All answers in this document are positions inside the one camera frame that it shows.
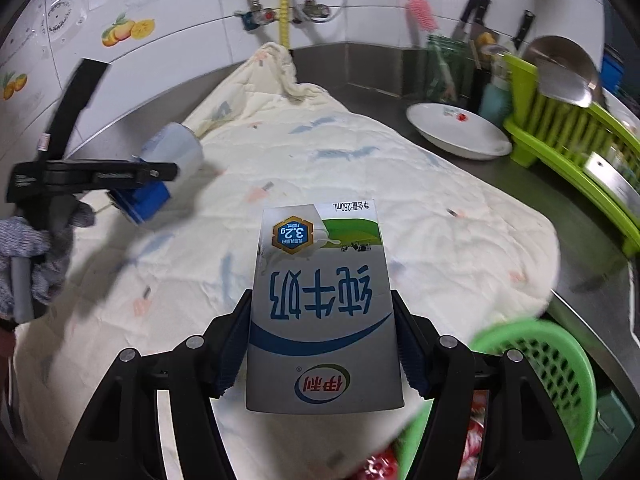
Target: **metal screw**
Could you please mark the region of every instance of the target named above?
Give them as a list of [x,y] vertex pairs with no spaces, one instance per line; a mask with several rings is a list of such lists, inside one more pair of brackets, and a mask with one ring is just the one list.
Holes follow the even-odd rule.
[[452,335],[444,335],[440,338],[440,344],[444,346],[444,348],[455,348],[458,340]]
[[204,345],[204,338],[200,335],[192,335],[187,339],[187,347],[191,349],[200,348]]
[[520,361],[522,361],[522,352],[520,350],[512,348],[507,352],[507,357],[514,363],[519,363]]
[[136,351],[133,348],[125,348],[122,352],[120,352],[120,360],[123,363],[128,363],[136,356]]

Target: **dish rack slat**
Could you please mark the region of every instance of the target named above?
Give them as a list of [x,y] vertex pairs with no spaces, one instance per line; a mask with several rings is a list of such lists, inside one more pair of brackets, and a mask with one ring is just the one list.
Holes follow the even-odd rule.
[[640,141],[599,104],[589,108],[562,103],[538,92],[538,69],[515,56],[505,56],[511,69],[513,115],[504,123],[513,136],[511,158],[528,168],[542,160],[586,195],[622,232],[626,256],[640,251],[640,218],[607,194],[587,174],[591,153],[608,158],[615,148],[624,160],[621,172],[640,190]]

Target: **white milk carton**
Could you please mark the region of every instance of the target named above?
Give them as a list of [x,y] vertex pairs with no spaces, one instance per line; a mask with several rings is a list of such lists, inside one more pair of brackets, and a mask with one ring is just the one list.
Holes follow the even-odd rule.
[[265,209],[246,406],[354,413],[404,406],[373,201]]

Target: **pink brush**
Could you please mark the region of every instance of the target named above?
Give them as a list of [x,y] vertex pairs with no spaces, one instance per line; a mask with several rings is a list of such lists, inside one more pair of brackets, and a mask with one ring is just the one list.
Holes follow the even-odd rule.
[[[406,8],[414,16],[415,21],[418,22],[420,30],[435,32],[440,28],[438,26],[436,18],[433,15],[433,12],[431,11],[431,6],[429,5],[427,0],[409,0],[406,4]],[[444,61],[444,58],[442,57],[440,45],[438,44],[437,40],[434,41],[434,47],[436,56],[438,57],[440,70],[442,70],[442,75],[445,81],[445,91],[443,97],[448,102],[455,103],[458,100],[458,96],[456,94],[456,85],[453,83],[453,78],[451,76],[451,70],[449,69],[449,65],[447,65],[447,63]]]

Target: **fruit decal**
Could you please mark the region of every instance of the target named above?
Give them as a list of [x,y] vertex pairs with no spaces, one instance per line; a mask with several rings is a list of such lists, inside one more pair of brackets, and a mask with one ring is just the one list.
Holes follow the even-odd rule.
[[14,92],[19,92],[27,84],[27,75],[20,74],[14,79],[15,72],[7,72],[2,76],[2,98],[5,101],[11,99]]
[[134,22],[133,20],[128,20],[123,12],[116,18],[116,21],[111,24],[111,27],[102,33],[102,44],[104,46],[113,46],[128,38],[143,40],[151,34],[155,28],[156,20],[140,20],[139,22]]

